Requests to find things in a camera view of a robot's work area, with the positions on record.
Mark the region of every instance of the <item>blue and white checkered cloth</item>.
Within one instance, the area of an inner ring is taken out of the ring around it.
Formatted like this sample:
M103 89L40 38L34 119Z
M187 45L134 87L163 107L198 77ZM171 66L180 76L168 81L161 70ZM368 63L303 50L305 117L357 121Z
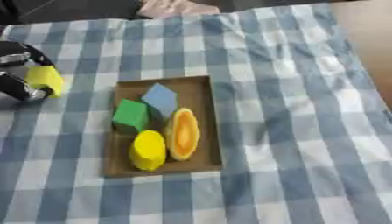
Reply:
M66 81L0 110L3 223L390 223L391 114L327 4L14 25ZM210 75L224 169L103 178L119 80Z

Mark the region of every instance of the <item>toy block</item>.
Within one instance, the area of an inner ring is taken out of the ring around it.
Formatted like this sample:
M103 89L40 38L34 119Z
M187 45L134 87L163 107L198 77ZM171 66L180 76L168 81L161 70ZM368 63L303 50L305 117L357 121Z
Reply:
M24 78L32 88L50 88L50 97L60 97L63 78L53 66L32 66Z
M123 133L134 134L144 130L149 122L147 105L123 99L113 116L113 124Z
M142 101L149 106L152 116L163 121L169 119L177 109L177 94L159 83L147 91Z

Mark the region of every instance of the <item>wooden table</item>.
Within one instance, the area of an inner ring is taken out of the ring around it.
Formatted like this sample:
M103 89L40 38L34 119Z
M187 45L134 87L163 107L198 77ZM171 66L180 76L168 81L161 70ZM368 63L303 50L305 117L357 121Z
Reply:
M392 0L332 3L332 8L392 109Z

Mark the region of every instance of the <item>yellow sponge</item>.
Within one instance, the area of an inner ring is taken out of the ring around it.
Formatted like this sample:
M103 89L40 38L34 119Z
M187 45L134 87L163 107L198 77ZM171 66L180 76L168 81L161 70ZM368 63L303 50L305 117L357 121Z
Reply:
M60 97L63 87L63 78L53 66L32 66L25 77L25 81L32 88L51 88L51 97Z

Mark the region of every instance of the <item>brown tray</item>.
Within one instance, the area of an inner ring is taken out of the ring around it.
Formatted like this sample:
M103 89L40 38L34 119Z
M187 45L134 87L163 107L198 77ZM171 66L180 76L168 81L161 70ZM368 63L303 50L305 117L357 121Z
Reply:
M105 149L103 174L106 177L159 175L167 172L202 172L221 168L221 150L216 130L213 97L208 76L161 80L119 81L115 88L115 107L123 98L139 101L154 84L160 83L177 93L179 107L187 107L198 118L200 140L197 150L186 161L175 161L168 153L166 163L156 171L140 171L128 159L128 148L135 136L120 134L111 126ZM150 128L162 131L163 124L150 116Z

